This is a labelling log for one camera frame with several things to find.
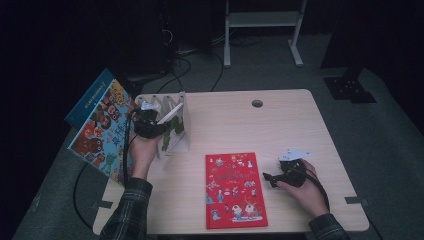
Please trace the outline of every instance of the red book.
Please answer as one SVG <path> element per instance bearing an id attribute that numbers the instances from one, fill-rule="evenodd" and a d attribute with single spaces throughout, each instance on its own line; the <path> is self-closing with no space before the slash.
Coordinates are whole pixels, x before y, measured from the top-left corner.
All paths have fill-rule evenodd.
<path id="1" fill-rule="evenodd" d="M 268 226 L 255 153 L 206 155 L 206 225 Z"/>

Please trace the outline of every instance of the white shelf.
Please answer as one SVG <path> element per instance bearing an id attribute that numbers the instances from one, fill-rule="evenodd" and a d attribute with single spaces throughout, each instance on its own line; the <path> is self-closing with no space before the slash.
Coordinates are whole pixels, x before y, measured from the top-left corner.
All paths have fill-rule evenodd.
<path id="1" fill-rule="evenodd" d="M 296 26 L 298 15 L 298 11 L 230 13 L 229 27 Z"/>
<path id="2" fill-rule="evenodd" d="M 295 27 L 293 39 L 290 39 L 288 43 L 296 66 L 303 66 L 296 43 L 307 0 L 301 0 L 299 11 L 285 12 L 231 12 L 229 1 L 226 1 L 224 67 L 231 66 L 230 28 L 234 27 Z"/>

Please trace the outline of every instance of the handheld controller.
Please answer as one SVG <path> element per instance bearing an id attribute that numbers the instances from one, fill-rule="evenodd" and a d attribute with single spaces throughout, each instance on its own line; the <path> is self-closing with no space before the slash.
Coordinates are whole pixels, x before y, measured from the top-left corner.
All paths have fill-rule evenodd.
<path id="1" fill-rule="evenodd" d="M 277 187 L 277 181 L 282 181 L 293 187 L 301 187 L 306 180 L 306 167 L 301 159 L 293 161 L 280 161 L 280 167 L 283 174 L 272 176 L 263 173 L 265 180 L 269 181 L 271 187 Z"/>
<path id="2" fill-rule="evenodd" d="M 166 124 L 157 124 L 154 110 L 140 110 L 134 116 L 134 132 L 143 138 L 151 139 L 166 131 Z"/>

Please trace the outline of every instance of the hand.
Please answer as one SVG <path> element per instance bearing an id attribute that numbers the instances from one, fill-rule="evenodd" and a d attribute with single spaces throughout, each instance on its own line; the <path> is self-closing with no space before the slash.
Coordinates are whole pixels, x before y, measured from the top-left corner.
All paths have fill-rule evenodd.
<path id="1" fill-rule="evenodd" d="M 159 135 L 152 139 L 146 139 L 134 133 L 130 134 L 129 153 L 134 162 L 134 169 L 131 177 L 147 180 L 150 164 L 156 156 L 158 142 L 162 139 Z"/>
<path id="2" fill-rule="evenodd" d="M 302 159 L 302 161 L 307 169 L 306 172 L 313 178 L 316 178 L 317 174 L 315 172 L 314 166 L 312 166 L 306 160 Z M 294 198 L 296 198 L 299 201 L 300 206 L 314 218 L 330 212 L 325 205 L 321 192 L 309 179 L 306 179 L 305 183 L 299 188 L 293 187 L 281 181 L 277 182 L 277 186 L 285 189 Z"/>

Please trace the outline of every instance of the dark background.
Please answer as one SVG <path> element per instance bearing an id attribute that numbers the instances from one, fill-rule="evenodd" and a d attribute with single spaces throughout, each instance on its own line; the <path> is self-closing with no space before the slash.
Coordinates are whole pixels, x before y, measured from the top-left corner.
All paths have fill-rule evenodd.
<path id="1" fill-rule="evenodd" d="M 98 74 L 108 67 L 132 92 L 139 86 L 126 81 L 128 74 L 169 70 L 173 54 L 163 47 L 164 27 L 177 42 L 208 50 L 211 39 L 224 31 L 224 1 L 0 4 L 0 236 L 8 239 L 69 132 L 64 117 Z M 418 36 L 424 32 L 423 4 L 310 0 L 301 31 L 333 33 L 322 67 L 360 61 L 385 81 L 421 132 L 424 51 Z M 297 7 L 296 1 L 232 1 L 234 9 L 245 6 L 252 11 Z"/>

